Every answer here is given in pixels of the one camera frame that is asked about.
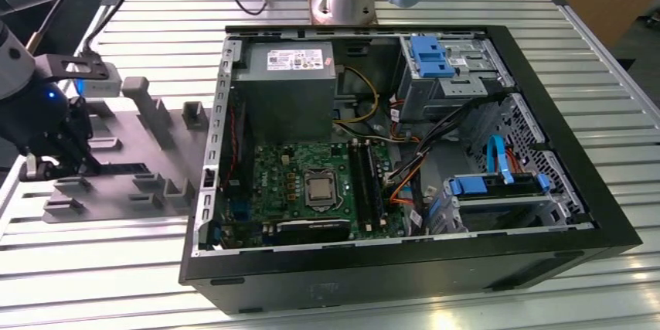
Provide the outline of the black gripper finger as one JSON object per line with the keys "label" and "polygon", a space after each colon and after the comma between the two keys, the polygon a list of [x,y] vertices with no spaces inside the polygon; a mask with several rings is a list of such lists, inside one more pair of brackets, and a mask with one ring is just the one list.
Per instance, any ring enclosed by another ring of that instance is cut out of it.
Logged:
{"label": "black gripper finger", "polygon": [[86,101],[80,96],[68,99],[68,111],[62,121],[62,157],[80,174],[98,175],[101,165],[90,152],[89,139],[93,137],[93,129],[85,104]]}
{"label": "black gripper finger", "polygon": [[80,169],[86,165],[88,156],[62,158],[57,164],[42,160],[41,157],[28,154],[20,167],[18,180],[21,182],[44,182],[66,178],[80,174]]}

